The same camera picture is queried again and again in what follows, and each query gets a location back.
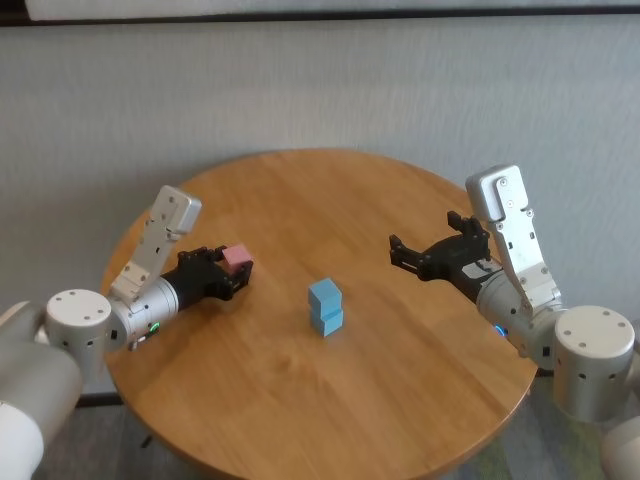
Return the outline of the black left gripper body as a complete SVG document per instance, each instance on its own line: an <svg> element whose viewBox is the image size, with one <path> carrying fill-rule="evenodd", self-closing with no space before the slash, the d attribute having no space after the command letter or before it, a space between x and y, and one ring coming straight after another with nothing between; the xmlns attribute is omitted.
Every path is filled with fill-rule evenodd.
<svg viewBox="0 0 640 480"><path fill-rule="evenodd" d="M186 309L204 298L228 301L234 296L231 278L216 264L178 265L166 273L166 281L176 293L179 309Z"/></svg>

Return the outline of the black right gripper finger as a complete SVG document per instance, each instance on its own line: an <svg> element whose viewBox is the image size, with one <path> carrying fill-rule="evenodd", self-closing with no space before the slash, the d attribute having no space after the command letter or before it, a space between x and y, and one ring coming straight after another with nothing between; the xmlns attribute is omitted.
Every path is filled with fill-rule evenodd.
<svg viewBox="0 0 640 480"><path fill-rule="evenodd" d="M415 276L422 275L425 256L422 252L408 248L399 237L389 236L389 256L392 265L399 267Z"/></svg>
<svg viewBox="0 0 640 480"><path fill-rule="evenodd" d="M487 240L489 238L489 233L474 216L462 217L455 211L448 211L447 223L453 230L461 233L465 239Z"/></svg>

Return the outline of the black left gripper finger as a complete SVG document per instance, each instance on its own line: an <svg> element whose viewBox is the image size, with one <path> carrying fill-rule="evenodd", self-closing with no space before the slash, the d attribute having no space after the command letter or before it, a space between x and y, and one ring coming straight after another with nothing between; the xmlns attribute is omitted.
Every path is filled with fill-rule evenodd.
<svg viewBox="0 0 640 480"><path fill-rule="evenodd" d="M214 249L202 246L191 251L180 251L177 255L178 265L196 265L204 263L218 263L223 258L225 245L221 245Z"/></svg>
<svg viewBox="0 0 640 480"><path fill-rule="evenodd" d="M235 267L226 268L223 284L223 299L231 300L234 295L249 284L253 263L244 262Z"/></svg>

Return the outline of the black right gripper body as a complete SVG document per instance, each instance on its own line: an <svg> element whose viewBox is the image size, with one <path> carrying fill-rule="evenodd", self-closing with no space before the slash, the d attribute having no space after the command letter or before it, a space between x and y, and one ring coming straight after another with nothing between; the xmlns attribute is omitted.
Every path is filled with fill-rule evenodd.
<svg viewBox="0 0 640 480"><path fill-rule="evenodd" d="M482 284L501 270L489 248L489 234L460 234L441 240L424 251L421 280L443 280L470 301L476 301Z"/></svg>

